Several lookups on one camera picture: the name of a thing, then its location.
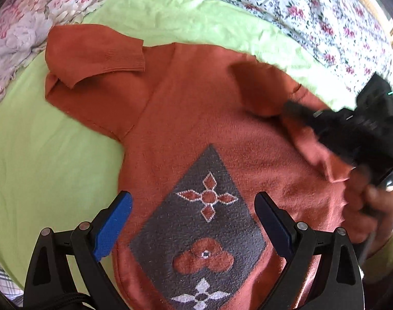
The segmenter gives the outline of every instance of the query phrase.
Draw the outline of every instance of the dark blue gripper pad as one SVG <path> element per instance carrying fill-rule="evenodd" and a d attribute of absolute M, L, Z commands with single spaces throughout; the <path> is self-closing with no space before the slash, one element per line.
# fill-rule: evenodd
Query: dark blue gripper pad
<path fill-rule="evenodd" d="M 255 196 L 254 208 L 277 254 L 290 260 L 294 254 L 291 235 L 278 216 L 280 209 L 266 192 Z"/>
<path fill-rule="evenodd" d="M 126 220 L 132 211 L 132 196 L 129 192 L 121 199 L 113 213 L 104 223 L 95 238 L 95 249 L 93 255 L 97 262 L 108 256 L 116 243 L 117 237 L 121 232 Z"/>

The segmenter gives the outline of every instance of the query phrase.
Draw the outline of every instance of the floral fabric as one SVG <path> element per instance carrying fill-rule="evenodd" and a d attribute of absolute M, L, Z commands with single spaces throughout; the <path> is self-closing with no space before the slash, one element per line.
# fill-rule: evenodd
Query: floral fabric
<path fill-rule="evenodd" d="M 374 72 L 392 81 L 391 45 L 360 0 L 223 1 L 275 24 L 339 76 L 354 95 Z"/>
<path fill-rule="evenodd" d="M 16 0 L 0 10 L 0 101 L 14 73 L 45 48 L 50 28 L 81 22 L 103 0 Z"/>

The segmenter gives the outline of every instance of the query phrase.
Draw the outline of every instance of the sleeve cuff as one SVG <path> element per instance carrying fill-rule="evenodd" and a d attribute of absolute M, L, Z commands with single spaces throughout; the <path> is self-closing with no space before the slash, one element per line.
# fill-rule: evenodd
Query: sleeve cuff
<path fill-rule="evenodd" d="M 393 271 L 393 235 L 389 241 L 364 263 L 364 282 L 374 284 Z"/>

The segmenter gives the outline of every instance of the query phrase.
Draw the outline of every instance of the human hand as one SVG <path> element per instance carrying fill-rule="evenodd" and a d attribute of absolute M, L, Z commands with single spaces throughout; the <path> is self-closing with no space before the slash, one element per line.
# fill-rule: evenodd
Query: human hand
<path fill-rule="evenodd" d="M 376 231 L 375 239 L 368 251 L 373 255 L 380 250 L 393 232 L 393 193 L 375 188 L 370 184 L 367 168 L 358 167 L 351 171 L 346 181 L 344 199 L 347 202 L 342 211 L 341 226 L 347 230 L 352 243 L 362 243 Z M 363 214 L 360 210 L 368 205 L 382 213 L 380 220 Z"/>

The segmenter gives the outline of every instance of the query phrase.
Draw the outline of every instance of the green bed sheet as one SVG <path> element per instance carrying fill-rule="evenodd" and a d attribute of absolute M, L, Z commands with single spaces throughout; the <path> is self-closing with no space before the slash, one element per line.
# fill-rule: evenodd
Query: green bed sheet
<path fill-rule="evenodd" d="M 84 23 L 110 26 L 146 46 L 208 43 L 249 53 L 333 108 L 354 105 L 341 82 L 294 40 L 219 0 L 107 0 Z M 41 53 L 18 73 L 0 104 L 0 263 L 21 287 L 41 229 L 73 229 L 107 207 L 117 194 L 123 159 L 116 141 L 44 100 L 47 72 Z M 113 278 L 109 259 L 104 266 Z M 76 280 L 84 291 L 80 276 Z"/>

